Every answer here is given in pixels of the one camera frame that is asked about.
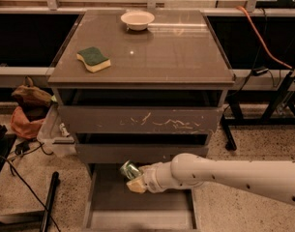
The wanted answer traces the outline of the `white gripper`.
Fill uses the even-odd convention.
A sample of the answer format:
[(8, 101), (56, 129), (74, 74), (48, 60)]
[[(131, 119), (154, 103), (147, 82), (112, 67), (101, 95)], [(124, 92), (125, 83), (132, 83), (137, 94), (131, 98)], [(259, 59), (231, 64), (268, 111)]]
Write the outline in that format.
[(143, 165), (138, 169), (143, 173), (143, 177), (139, 176), (127, 182), (130, 191), (144, 193), (148, 189), (152, 193), (158, 193), (172, 187), (173, 179), (169, 162)]

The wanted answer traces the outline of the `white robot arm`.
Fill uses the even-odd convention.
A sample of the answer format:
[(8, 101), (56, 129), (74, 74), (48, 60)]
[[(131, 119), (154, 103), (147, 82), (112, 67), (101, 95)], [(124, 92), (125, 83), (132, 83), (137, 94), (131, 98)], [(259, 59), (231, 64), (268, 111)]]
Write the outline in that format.
[(214, 182), (295, 206), (295, 161), (213, 160), (183, 153), (169, 162), (140, 167), (128, 160), (120, 172), (136, 193), (194, 189)]

